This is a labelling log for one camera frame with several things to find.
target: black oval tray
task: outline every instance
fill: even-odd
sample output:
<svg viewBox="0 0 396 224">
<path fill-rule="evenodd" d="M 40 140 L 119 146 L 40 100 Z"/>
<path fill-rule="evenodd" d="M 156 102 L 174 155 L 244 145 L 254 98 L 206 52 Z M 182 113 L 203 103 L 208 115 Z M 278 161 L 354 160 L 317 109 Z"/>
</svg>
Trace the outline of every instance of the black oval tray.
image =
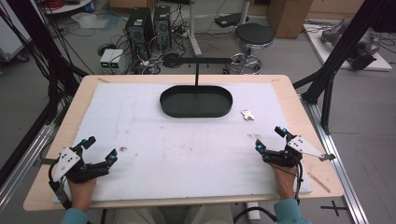
<svg viewBox="0 0 396 224">
<path fill-rule="evenodd" d="M 233 96 L 219 86 L 174 86 L 161 94 L 163 113 L 173 118 L 218 118 L 231 110 Z"/>
</svg>

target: robotic hand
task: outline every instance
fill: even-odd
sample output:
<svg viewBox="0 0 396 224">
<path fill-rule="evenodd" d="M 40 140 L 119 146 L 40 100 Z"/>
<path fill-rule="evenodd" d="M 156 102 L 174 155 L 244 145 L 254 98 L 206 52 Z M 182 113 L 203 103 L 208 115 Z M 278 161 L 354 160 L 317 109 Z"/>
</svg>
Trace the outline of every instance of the robotic hand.
<svg viewBox="0 0 396 224">
<path fill-rule="evenodd" d="M 256 150 L 262 155 L 262 160 L 266 163 L 272 163 L 284 167 L 294 167 L 303 158 L 302 153 L 316 156 L 321 161 L 331 161 L 335 158 L 333 154 L 321 154 L 307 140 L 301 136 L 289 133 L 287 129 L 281 129 L 276 126 L 275 132 L 282 138 L 286 136 L 286 146 L 283 150 L 268 150 L 259 139 L 256 140 Z"/>
<path fill-rule="evenodd" d="M 117 150 L 114 148 L 105 157 L 105 161 L 96 164 L 86 164 L 82 159 L 82 149 L 88 149 L 96 139 L 92 136 L 88 140 L 83 139 L 75 147 L 66 147 L 62 150 L 59 158 L 49 168 L 49 185 L 55 192 L 64 208 L 71 207 L 71 203 L 64 192 L 64 177 L 78 184 L 95 179 L 102 175 L 108 175 L 110 167 L 117 161 Z M 58 163 L 55 176 L 52 178 L 52 169 Z"/>
</svg>

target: gray floor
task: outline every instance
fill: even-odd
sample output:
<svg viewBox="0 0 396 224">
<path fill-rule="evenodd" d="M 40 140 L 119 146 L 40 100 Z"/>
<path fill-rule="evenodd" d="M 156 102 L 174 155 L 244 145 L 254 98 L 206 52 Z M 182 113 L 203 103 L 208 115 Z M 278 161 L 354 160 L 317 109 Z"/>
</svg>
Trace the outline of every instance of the gray floor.
<svg viewBox="0 0 396 224">
<path fill-rule="evenodd" d="M 64 27 L 77 29 L 76 25 L 65 25 L 70 22 L 67 15 L 60 18 Z M 197 19 L 197 30 L 207 30 L 213 16 Z M 265 18 L 251 17 L 251 21 L 265 24 Z M 83 61 L 96 74 L 101 74 L 100 56 L 97 48 L 110 41 L 111 36 L 120 35 L 124 21 L 111 18 L 114 27 L 105 30 L 76 30 L 66 39 L 77 51 Z M 212 30 L 220 30 L 213 24 Z M 230 57 L 241 49 L 232 35 L 200 36 L 198 42 L 205 57 Z M 192 55 L 188 41 L 186 56 Z M 394 53 L 381 49 L 381 56 L 389 63 L 396 62 Z M 277 38 L 274 44 L 263 50 L 255 51 L 263 61 L 263 75 L 284 74 L 292 82 L 316 72 L 321 63 L 305 34 L 296 39 Z M 85 66 L 73 55 L 74 63 Z M 202 66 L 201 74 L 220 74 L 223 66 Z M 18 145 L 38 114 L 46 105 L 48 82 L 44 79 L 33 61 L 29 63 L 12 62 L 2 67 L 0 75 L 0 131 L 1 153 L 0 164 L 3 165 Z M 193 74 L 194 67 L 186 64 L 178 69 L 163 68 L 161 74 Z M 335 79 L 330 116 L 330 131 L 349 178 L 359 197 L 364 212 L 371 223 L 396 223 L 396 168 L 392 165 L 396 158 L 394 142 L 396 140 L 396 72 L 351 71 L 340 69 Z M 307 87 L 297 90 L 306 91 Z M 22 208 L 26 194 L 32 185 L 38 167 L 33 166 L 23 179 L 16 193 L 0 214 L 0 223 L 53 223 L 58 222 L 64 211 L 26 212 Z M 321 209 L 321 206 L 346 207 L 343 198 L 320 200 L 302 200 L 301 210 L 304 218 L 314 223 L 352 223 L 345 210 L 339 210 L 339 216 L 332 209 Z M 273 211 L 274 202 L 260 202 L 260 206 Z M 236 215 L 243 204 L 231 204 Z M 182 211 L 182 208 L 168 207 L 168 214 Z M 89 211 L 91 222 L 100 222 L 100 210 Z M 272 221 L 262 215 L 261 223 Z M 248 223 L 241 219 L 238 223 Z"/>
</svg>

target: cardboard box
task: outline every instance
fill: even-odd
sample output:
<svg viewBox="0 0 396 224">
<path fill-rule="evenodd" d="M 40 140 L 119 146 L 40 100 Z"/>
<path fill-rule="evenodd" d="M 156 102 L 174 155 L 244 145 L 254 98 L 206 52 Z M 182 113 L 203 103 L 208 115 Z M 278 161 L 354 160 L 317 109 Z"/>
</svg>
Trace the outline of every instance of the cardboard box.
<svg viewBox="0 0 396 224">
<path fill-rule="evenodd" d="M 275 37 L 296 38 L 313 0 L 273 0 L 267 10 L 267 20 Z"/>
<path fill-rule="evenodd" d="M 364 0 L 314 0 L 307 18 L 338 20 L 353 17 Z"/>
<path fill-rule="evenodd" d="M 109 0 L 110 7 L 116 9 L 128 9 L 134 7 L 149 7 L 151 12 L 157 6 L 157 0 Z"/>
</svg>

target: teal sleeve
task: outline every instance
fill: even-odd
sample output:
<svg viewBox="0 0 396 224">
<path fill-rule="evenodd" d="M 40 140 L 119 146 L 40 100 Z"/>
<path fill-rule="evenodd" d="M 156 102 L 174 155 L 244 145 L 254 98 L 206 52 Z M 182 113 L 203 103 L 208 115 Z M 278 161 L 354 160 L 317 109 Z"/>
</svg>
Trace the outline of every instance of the teal sleeve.
<svg viewBox="0 0 396 224">
<path fill-rule="evenodd" d="M 87 214 L 76 208 L 69 208 L 64 214 L 61 224 L 86 224 L 87 222 Z"/>
<path fill-rule="evenodd" d="M 277 223 L 281 224 L 309 224 L 301 217 L 300 208 L 294 199 L 282 200 L 274 204 Z"/>
</svg>

